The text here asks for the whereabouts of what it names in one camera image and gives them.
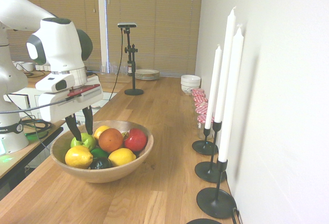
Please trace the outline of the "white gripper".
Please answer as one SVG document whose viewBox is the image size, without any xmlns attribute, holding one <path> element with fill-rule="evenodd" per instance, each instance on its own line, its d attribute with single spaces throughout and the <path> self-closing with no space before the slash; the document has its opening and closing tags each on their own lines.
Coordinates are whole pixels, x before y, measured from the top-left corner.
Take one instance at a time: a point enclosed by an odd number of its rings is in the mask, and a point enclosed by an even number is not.
<svg viewBox="0 0 329 224">
<path fill-rule="evenodd" d="M 93 134 L 93 112 L 91 105 L 103 98 L 102 87 L 84 86 L 76 90 L 64 90 L 55 94 L 43 93 L 38 104 L 43 120 L 57 122 L 65 118 L 69 130 L 77 141 L 82 141 L 74 113 L 83 111 L 85 128 L 89 135 Z"/>
</svg>

